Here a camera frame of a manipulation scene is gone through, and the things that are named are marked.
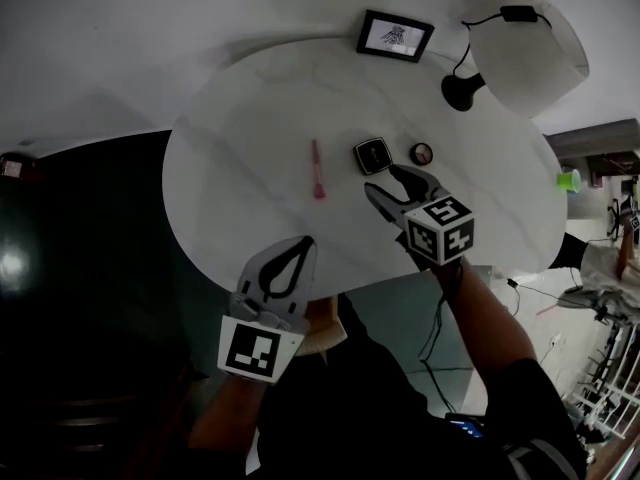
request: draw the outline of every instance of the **black lamp base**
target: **black lamp base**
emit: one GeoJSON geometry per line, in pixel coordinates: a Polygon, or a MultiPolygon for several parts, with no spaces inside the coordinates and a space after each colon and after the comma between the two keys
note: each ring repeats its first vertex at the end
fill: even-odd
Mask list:
{"type": "Polygon", "coordinates": [[[447,75],[442,79],[442,95],[453,108],[466,112],[473,106],[473,95],[484,85],[485,82],[480,73],[471,78],[447,75]]]}

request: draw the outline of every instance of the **marble tabletop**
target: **marble tabletop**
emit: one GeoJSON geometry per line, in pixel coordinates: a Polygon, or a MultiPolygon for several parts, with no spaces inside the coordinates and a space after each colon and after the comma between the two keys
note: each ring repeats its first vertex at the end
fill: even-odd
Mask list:
{"type": "Polygon", "coordinates": [[[216,74],[188,103],[165,154],[163,194],[186,255],[234,290],[246,261],[274,242],[309,234],[318,244],[312,298],[416,271],[399,231],[367,201],[364,183],[405,199],[384,171],[364,177],[352,148],[383,137],[395,163],[429,144],[425,169],[476,213],[469,260],[538,272],[566,225],[560,166],[533,123],[487,88],[460,113],[440,93],[453,63],[360,55],[347,40],[276,46],[216,74]],[[311,140],[327,197],[313,197],[311,140]]]}

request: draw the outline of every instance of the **green cup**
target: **green cup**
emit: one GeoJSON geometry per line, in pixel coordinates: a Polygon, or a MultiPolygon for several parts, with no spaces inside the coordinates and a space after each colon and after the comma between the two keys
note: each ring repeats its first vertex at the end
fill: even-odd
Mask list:
{"type": "Polygon", "coordinates": [[[558,174],[558,186],[563,190],[571,190],[576,194],[580,192],[582,187],[582,179],[577,169],[571,172],[565,172],[558,174]]]}

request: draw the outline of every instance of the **white lamp shade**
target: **white lamp shade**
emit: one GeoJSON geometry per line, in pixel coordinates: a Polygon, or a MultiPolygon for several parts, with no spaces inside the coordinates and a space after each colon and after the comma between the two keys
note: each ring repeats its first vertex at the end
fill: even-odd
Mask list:
{"type": "Polygon", "coordinates": [[[541,18],[523,23],[499,17],[469,32],[473,58],[489,90],[504,106],[529,118],[589,75],[573,29],[555,9],[548,10],[553,29],[541,18]]]}

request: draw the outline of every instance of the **small black box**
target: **small black box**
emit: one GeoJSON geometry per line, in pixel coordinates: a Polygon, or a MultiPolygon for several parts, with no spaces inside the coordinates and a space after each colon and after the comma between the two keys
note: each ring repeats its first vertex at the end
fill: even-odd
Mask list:
{"type": "Polygon", "coordinates": [[[353,148],[360,170],[365,176],[384,171],[393,161],[382,137],[365,140],[353,148]]]}

